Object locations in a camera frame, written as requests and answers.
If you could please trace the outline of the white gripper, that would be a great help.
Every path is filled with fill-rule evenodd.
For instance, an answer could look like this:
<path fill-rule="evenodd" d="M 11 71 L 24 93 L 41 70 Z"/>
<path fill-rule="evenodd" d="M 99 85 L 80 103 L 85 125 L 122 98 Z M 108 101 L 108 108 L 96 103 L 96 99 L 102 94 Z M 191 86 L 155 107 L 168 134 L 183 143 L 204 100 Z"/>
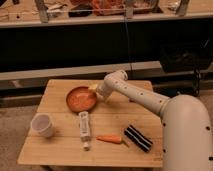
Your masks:
<path fill-rule="evenodd" d="M 97 92 L 103 98 L 104 101 L 106 101 L 112 94 L 112 89 L 105 83 L 100 83 L 99 85 L 92 84 L 88 87 L 88 90 Z"/>

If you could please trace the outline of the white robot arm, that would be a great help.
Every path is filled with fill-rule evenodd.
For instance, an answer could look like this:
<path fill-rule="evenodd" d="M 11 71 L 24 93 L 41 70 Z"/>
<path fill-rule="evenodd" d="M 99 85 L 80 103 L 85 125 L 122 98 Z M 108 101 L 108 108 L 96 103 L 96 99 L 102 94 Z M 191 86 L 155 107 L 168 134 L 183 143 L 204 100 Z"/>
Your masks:
<path fill-rule="evenodd" d="M 213 134 L 205 105 L 191 95 L 170 98 L 134 86 L 127 79 L 127 73 L 118 70 L 89 89 L 104 99 L 119 92 L 161 119 L 163 171 L 213 171 Z"/>

